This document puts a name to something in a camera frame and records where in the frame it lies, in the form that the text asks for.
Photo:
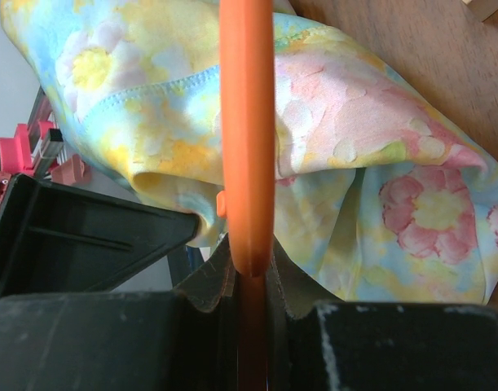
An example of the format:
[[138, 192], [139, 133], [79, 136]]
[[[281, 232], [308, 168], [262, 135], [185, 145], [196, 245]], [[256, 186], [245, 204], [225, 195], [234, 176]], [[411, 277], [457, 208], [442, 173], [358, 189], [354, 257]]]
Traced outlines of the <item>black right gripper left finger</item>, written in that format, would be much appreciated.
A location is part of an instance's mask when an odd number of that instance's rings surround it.
[[0, 300], [0, 390], [235, 390], [227, 241], [168, 292]]

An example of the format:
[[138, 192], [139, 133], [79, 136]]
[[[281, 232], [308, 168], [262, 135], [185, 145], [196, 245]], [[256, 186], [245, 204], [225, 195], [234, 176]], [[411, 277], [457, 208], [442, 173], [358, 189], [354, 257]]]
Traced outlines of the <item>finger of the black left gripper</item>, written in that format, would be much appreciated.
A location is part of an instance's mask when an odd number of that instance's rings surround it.
[[114, 289], [197, 233], [196, 215], [40, 181], [5, 181], [0, 298]]

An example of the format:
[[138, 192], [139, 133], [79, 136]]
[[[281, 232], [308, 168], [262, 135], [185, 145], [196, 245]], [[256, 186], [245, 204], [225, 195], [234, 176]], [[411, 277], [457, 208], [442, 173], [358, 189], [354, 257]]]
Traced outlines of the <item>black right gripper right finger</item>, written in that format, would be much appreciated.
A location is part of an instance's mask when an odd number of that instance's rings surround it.
[[498, 390], [498, 311], [342, 301], [273, 249], [271, 390]]

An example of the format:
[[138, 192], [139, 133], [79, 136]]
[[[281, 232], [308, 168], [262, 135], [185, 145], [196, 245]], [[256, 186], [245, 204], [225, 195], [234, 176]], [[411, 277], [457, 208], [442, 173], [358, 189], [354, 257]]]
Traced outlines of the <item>floral pastel skirt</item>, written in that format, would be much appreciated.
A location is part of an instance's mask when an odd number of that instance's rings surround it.
[[[67, 143], [144, 203], [226, 231], [216, 1], [3, 1]], [[348, 301], [487, 303], [498, 163], [339, 29], [274, 4], [275, 236]]]

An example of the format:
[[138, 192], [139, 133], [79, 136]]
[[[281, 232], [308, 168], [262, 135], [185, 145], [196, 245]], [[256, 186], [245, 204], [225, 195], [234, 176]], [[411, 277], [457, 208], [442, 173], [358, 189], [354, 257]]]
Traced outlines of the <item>orange plastic hanger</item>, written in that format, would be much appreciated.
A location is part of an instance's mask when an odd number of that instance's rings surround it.
[[273, 5], [222, 1], [221, 131], [231, 260], [239, 275], [238, 388], [267, 389], [265, 273], [272, 256], [275, 203]]

